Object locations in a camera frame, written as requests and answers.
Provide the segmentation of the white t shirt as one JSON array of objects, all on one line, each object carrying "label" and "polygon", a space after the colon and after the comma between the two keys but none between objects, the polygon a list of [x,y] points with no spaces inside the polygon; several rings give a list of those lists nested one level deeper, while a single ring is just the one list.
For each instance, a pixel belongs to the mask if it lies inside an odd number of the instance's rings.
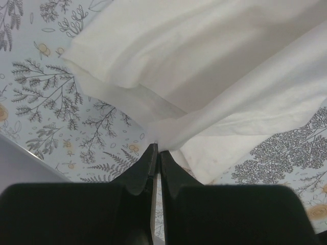
[{"label": "white t shirt", "polygon": [[204,184],[326,99],[326,1],[114,1],[62,55]]}]

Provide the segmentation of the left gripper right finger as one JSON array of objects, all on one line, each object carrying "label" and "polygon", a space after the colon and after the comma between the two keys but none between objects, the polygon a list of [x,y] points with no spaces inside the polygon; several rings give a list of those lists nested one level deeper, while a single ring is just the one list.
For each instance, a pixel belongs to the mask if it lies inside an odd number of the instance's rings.
[{"label": "left gripper right finger", "polygon": [[282,185],[203,185],[160,154],[167,244],[320,244],[297,195]]}]

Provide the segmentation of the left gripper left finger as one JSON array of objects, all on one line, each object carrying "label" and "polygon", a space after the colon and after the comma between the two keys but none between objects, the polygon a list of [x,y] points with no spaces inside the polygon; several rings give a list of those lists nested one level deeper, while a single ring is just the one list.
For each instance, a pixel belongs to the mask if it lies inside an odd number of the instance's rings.
[{"label": "left gripper left finger", "polygon": [[19,183],[1,194],[1,244],[154,244],[152,143],[111,182]]}]

